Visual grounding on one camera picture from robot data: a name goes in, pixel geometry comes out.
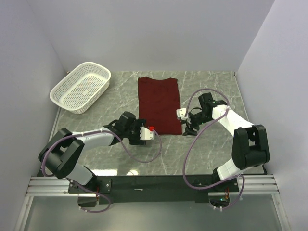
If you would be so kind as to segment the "dark red t shirt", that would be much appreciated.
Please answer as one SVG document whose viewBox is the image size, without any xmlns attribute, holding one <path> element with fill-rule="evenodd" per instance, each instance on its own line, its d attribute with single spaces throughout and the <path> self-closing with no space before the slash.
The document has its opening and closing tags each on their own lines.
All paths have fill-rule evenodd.
<svg viewBox="0 0 308 231">
<path fill-rule="evenodd" d="M 176 110 L 180 109 L 178 80 L 141 77 L 138 79 L 139 118 L 159 135 L 182 134 Z"/>
</svg>

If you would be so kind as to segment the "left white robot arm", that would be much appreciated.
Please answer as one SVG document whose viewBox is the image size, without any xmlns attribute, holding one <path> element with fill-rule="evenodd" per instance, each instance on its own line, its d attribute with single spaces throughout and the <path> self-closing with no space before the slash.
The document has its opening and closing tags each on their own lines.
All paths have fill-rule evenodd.
<svg viewBox="0 0 308 231">
<path fill-rule="evenodd" d="M 146 127 L 146 120 L 125 111 L 119 119 L 99 129 L 85 132 L 59 130 L 39 153 L 38 159 L 43 176 L 66 178 L 72 184 L 79 184 L 84 193 L 91 193 L 100 186 L 97 176 L 78 163 L 83 152 L 99 146 L 122 144 L 123 139 L 128 139 L 131 145 L 145 145 L 154 138 L 154 132 Z"/>
</svg>

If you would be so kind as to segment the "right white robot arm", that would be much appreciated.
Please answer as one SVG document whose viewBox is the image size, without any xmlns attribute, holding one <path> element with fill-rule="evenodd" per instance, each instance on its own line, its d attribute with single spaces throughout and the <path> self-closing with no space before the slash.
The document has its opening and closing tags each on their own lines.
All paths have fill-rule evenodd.
<svg viewBox="0 0 308 231">
<path fill-rule="evenodd" d="M 222 192 L 228 186 L 228 181 L 241 176 L 246 170 L 267 163 L 270 160 L 267 132 L 263 125 L 255 125 L 234 112 L 227 97 L 214 100 L 211 89 L 206 89 L 198 98 L 201 111 L 197 114 L 189 112 L 189 107 L 177 109 L 177 117 L 185 124 L 184 135 L 200 138 L 204 124 L 209 128 L 214 123 L 220 123 L 232 136 L 231 158 L 212 174 L 211 184 L 208 186 L 193 186 L 183 173 L 184 182 L 192 189 L 207 190 L 213 188 Z"/>
</svg>

